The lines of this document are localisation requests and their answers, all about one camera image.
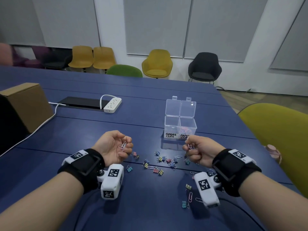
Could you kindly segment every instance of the blue table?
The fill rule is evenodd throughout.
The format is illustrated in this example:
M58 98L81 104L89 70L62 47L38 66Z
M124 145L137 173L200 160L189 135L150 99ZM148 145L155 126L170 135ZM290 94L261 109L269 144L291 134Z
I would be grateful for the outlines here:
M141 227L147 230L198 230L205 227L259 230L249 217L228 202L222 201L219 208L209 211L202 204L192 211L181 208L181 201L186 197L185 184L196 187L189 172L206 169L193 163L185 165L179 160L178 168L174 170L156 161L156 150L168 158L184 155L181 150L183 141L162 137L165 100L173 95L179 99L192 97L197 101L197 135L245 152L257 161L264 174L296 189L213 85L16 67L0 67L0 73L1 90L23 82L38 82L53 102L66 96L99 98L106 93L123 99L114 114L59 107L53 120L1 157L0 211L52 178L68 154L91 147L104 132L118 129L133 138L134 151L140 155L139 161L129 157L123 163L124 166L130 164L133 171L125 173L119 199L104 202L97 194L89 200L90 194L85 195L62 230L72 229L86 200L78 230L97 230L102 223L110 230L139 230ZM142 168L146 158L150 164L164 170L162 177ZM13 174L3 177L11 168L15 169ZM219 196L226 196L252 214L241 198L220 193Z

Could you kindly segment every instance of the black chair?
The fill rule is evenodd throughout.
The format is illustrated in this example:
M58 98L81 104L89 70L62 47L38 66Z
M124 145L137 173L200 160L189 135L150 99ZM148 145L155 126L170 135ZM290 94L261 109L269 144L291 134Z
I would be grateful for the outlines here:
M72 61L71 49L55 49L42 58L41 64L47 69L64 69Z
M213 82L220 76L222 69L218 63L218 56L213 53L198 53L188 66L189 80Z

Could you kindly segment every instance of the white power strip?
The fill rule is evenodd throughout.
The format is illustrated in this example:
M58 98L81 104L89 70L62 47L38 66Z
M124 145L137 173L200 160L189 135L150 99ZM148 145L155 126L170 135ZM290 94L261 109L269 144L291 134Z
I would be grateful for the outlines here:
M112 98L108 104L104 107L104 112L105 113L114 113L117 108L120 106L122 103L122 99L119 97Z

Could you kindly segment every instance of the open plastic lid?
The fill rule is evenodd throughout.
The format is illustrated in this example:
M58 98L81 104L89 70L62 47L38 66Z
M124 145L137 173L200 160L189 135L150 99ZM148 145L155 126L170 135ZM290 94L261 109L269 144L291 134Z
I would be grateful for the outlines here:
M191 97L186 97L186 100L177 100L177 96L167 99L166 115L193 118L196 111L196 102L191 100Z

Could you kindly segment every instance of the floor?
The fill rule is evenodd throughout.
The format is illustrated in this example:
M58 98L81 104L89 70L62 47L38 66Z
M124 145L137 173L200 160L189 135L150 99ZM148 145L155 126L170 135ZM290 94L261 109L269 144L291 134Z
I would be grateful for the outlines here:
M220 93L236 113L250 104L272 103L308 114L308 97L258 93L236 93L222 90Z

